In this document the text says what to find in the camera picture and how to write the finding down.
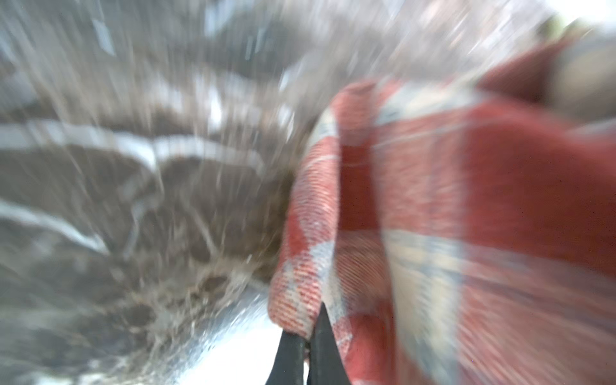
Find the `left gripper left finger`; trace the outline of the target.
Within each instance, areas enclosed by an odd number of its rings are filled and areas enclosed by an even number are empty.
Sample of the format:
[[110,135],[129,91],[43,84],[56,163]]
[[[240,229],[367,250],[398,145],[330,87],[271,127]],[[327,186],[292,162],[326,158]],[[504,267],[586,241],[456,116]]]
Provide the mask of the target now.
[[306,340],[283,331],[266,385],[303,385],[305,353]]

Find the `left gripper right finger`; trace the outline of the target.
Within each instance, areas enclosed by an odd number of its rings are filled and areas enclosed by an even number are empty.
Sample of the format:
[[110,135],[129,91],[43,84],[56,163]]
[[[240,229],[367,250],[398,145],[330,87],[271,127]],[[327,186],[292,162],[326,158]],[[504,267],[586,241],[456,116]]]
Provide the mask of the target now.
[[320,307],[310,340],[308,385],[351,385],[343,366],[326,305]]

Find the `red plaid skirt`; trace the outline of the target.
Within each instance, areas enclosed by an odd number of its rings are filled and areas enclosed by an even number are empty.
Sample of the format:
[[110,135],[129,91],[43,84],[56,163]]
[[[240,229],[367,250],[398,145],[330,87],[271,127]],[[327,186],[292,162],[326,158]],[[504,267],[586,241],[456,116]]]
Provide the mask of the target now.
[[304,383],[323,303],[351,384],[614,383],[614,37],[340,91],[269,292]]

